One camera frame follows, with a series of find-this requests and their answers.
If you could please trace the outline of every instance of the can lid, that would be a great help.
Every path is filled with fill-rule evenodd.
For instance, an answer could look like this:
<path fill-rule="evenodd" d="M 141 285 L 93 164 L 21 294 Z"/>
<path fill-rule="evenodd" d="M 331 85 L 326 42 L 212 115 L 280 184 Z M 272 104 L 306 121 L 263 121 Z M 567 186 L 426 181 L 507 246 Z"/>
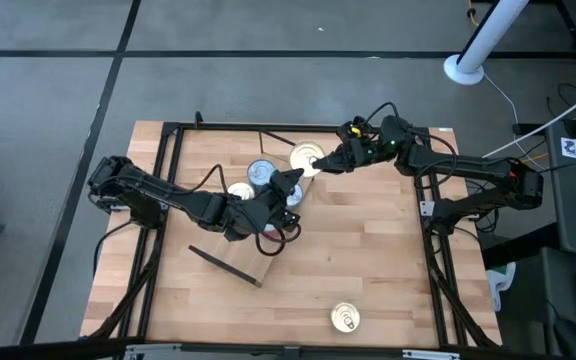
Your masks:
<path fill-rule="evenodd" d="M 306 141 L 295 145 L 290 152 L 290 167 L 304 169 L 303 177 L 313 177 L 321 170 L 313 169 L 312 163 L 324 157 L 324 150 L 314 142 Z"/>
<path fill-rule="evenodd" d="M 228 187 L 228 193 L 238 195 L 242 200 L 248 200 L 255 197 L 255 190 L 246 183 L 234 183 Z"/>
<path fill-rule="evenodd" d="M 330 319 L 337 330 L 353 332 L 359 326 L 359 311 L 353 304 L 339 303 L 332 308 Z"/>
<path fill-rule="evenodd" d="M 266 159 L 258 159 L 248 167 L 248 180 L 255 185 L 264 185 L 270 181 L 270 175 L 277 170 L 275 165 Z"/>
<path fill-rule="evenodd" d="M 292 193 L 292 195 L 286 198 L 286 204 L 288 204 L 288 206 L 295 206 L 299 204 L 303 198 L 304 190 L 301 185 L 297 184 L 295 185 L 295 191 Z"/>

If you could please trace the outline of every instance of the gray floor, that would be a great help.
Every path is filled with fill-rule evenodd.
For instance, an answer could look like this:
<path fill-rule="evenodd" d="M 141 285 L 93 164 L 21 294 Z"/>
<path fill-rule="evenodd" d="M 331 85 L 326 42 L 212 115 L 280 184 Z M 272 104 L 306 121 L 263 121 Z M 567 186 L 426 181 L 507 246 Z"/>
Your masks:
<path fill-rule="evenodd" d="M 129 7 L 129 0 L 0 0 L 0 49 L 114 49 Z M 477 8 L 481 18 L 486 7 Z M 473 31 L 465 11 L 461 0 L 143 0 L 128 47 L 458 51 Z M 566 51 L 570 43 L 553 7 L 531 5 L 498 50 Z M 109 59 L 0 58 L 0 221 L 7 224 L 0 345 L 15 341 L 109 66 Z M 576 84 L 573 61 L 488 61 L 486 71 L 525 122 L 547 121 L 546 96 L 561 110 L 557 84 Z M 200 110 L 214 122 L 337 124 L 388 100 L 416 125 L 453 127 L 462 153 L 483 155 L 511 139 L 505 99 L 486 82 L 450 82 L 439 59 L 126 59 L 92 164 L 124 154 L 136 120 L 190 120 Z M 540 209 L 502 211 L 497 233 L 514 237 L 553 221 L 545 193 Z M 38 341 L 79 333 L 94 244 L 107 222 L 83 200 Z"/>

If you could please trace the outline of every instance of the white pole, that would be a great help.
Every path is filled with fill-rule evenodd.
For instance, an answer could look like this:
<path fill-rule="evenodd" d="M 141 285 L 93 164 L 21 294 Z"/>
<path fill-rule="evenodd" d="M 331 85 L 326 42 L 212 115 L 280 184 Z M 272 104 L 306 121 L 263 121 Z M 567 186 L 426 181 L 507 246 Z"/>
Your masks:
<path fill-rule="evenodd" d="M 460 55 L 444 62 L 446 75 L 462 85 L 474 85 L 484 77 L 482 64 L 526 7 L 528 0 L 499 0 L 488 11 Z"/>

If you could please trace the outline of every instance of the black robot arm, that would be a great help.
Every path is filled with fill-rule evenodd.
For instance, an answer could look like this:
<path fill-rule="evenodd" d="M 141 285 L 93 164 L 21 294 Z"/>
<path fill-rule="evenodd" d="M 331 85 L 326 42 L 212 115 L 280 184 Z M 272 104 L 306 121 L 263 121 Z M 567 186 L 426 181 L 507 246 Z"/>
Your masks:
<path fill-rule="evenodd" d="M 127 157 L 103 158 L 88 185 L 93 203 L 110 212 L 108 200 L 130 208 L 131 220 L 148 229 L 159 228 L 162 206 L 185 212 L 199 227 L 223 232 L 229 241 L 243 240 L 264 231 L 266 224 L 292 231 L 299 215 L 286 209 L 286 198 L 292 194 L 303 170 L 275 172 L 270 183 L 254 199 L 184 189 L 145 173 Z"/>
<path fill-rule="evenodd" d="M 386 116 L 378 132 L 357 117 L 340 126 L 337 135 L 342 143 L 331 154 L 315 161 L 313 168 L 339 174 L 394 159 L 395 168 L 405 176 L 419 177 L 435 171 L 495 185 L 460 200 L 424 202 L 422 215 L 427 227 L 442 235 L 452 234 L 464 216 L 484 216 L 504 206 L 526 210 L 541 205 L 543 178 L 530 167 L 513 158 L 437 153 L 418 144 L 417 139 L 424 134 L 399 117 Z"/>

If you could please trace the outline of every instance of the wooden tabletop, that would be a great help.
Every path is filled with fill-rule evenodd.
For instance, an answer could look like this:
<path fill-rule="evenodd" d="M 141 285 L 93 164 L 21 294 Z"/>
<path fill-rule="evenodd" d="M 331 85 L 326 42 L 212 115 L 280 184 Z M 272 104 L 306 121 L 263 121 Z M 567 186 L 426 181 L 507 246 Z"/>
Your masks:
<path fill-rule="evenodd" d="M 153 169 L 161 128 L 161 122 L 135 125 L 128 157 L 144 171 Z M 456 148 L 452 130 L 430 132 Z M 339 143 L 332 133 L 277 134 L 293 142 L 314 141 L 326 152 Z M 168 144 L 162 178 L 167 175 L 173 142 Z M 264 152 L 286 153 L 285 146 L 279 141 L 264 142 Z M 447 151 L 438 142 L 433 148 Z M 245 182 L 248 165 L 259 155 L 257 132 L 186 130 L 176 184 L 194 186 L 217 163 L 224 167 L 228 184 Z M 204 189 L 220 191 L 218 177 L 212 177 Z M 442 184 L 440 191 L 452 199 L 467 195 L 464 180 L 457 177 Z M 261 288 L 189 251 L 189 245 L 205 236 L 222 235 L 200 229 L 180 211 L 170 211 L 147 339 L 437 346 L 412 178 L 401 176 L 392 162 L 350 174 L 320 173 L 299 210 L 303 232 L 273 260 Z M 128 212 L 113 214 L 108 228 L 125 222 L 128 216 Z M 475 231 L 468 221 L 458 226 Z M 96 330 L 124 295 L 138 233 L 136 226 L 129 226 L 106 240 L 82 335 Z M 151 233 L 149 244 L 154 238 Z M 479 244 L 460 231 L 449 240 L 462 302 L 486 334 L 501 343 Z M 330 321 L 331 308 L 341 301 L 353 303 L 361 314 L 359 328 L 350 334 L 339 333 Z M 445 298 L 443 304 L 449 339 L 456 343 Z M 134 307 L 129 334 L 136 333 L 140 309 L 141 297 Z"/>

